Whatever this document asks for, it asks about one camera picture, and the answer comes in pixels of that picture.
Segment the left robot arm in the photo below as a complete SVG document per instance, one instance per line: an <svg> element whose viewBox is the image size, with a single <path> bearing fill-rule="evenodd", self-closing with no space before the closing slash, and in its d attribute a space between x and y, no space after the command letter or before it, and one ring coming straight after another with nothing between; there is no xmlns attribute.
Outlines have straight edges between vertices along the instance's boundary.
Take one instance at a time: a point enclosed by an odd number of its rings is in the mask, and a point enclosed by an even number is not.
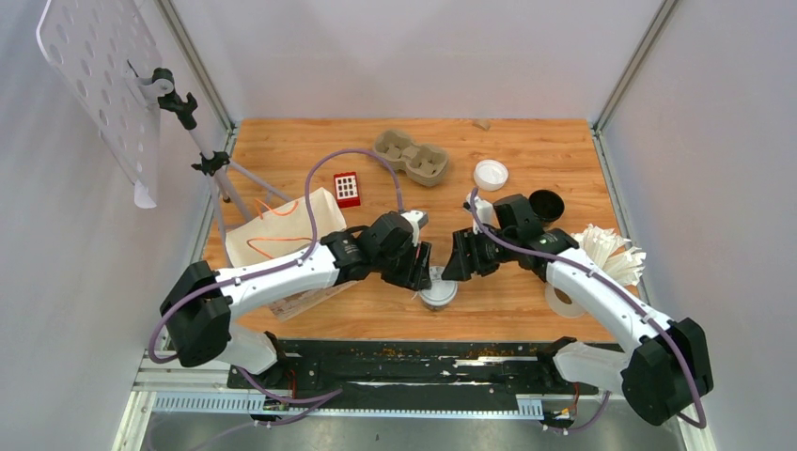
<svg viewBox="0 0 797 451"><path fill-rule="evenodd" d="M420 231L429 218L422 210L389 211L370 226L330 233L305 250L238 268L190 264L160 306L159 330L167 330L184 367L210 361L252 373L266 388L280 386L288 363L276 339L237 324L240 316L307 291L359 282L371 274L395 287L430 287L430 250Z"/></svg>

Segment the white plastic cup lid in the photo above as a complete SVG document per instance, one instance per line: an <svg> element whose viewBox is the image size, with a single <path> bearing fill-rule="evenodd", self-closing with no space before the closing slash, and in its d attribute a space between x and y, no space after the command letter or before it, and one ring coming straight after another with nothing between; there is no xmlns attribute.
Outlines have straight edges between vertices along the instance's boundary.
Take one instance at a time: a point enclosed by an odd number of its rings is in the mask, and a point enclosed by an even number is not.
<svg viewBox="0 0 797 451"><path fill-rule="evenodd" d="M420 299L429 302L452 302L458 292L458 282L442 280L440 275L444 268L430 268L430 288L418 292Z"/></svg>

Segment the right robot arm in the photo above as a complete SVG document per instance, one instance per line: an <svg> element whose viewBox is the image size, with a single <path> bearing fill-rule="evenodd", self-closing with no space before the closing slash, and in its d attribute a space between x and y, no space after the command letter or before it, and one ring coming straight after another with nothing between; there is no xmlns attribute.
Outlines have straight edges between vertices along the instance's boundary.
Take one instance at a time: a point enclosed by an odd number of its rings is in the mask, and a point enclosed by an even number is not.
<svg viewBox="0 0 797 451"><path fill-rule="evenodd" d="M714 383L706 334L697 322L674 320L640 301L571 234L544 229L522 194L490 203L473 189L463 206L473 224L453 233L442 279L465 282L515 262L583 308L621 347L611 351L561 338L536 368L542 388L556 393L572 382L583 383L620 392L653 426L678 417L695 428L707 427L702 397Z"/></svg>

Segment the dark brown plastic cup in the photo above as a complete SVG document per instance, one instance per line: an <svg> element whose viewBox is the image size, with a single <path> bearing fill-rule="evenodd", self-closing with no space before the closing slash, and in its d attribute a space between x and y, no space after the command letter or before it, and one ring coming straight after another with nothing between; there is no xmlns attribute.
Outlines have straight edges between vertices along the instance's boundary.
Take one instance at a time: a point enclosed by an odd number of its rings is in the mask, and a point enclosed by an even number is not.
<svg viewBox="0 0 797 451"><path fill-rule="evenodd" d="M438 312L447 309L451 302L429 302L427 300L422 301L422 305L427 308L429 311Z"/></svg>

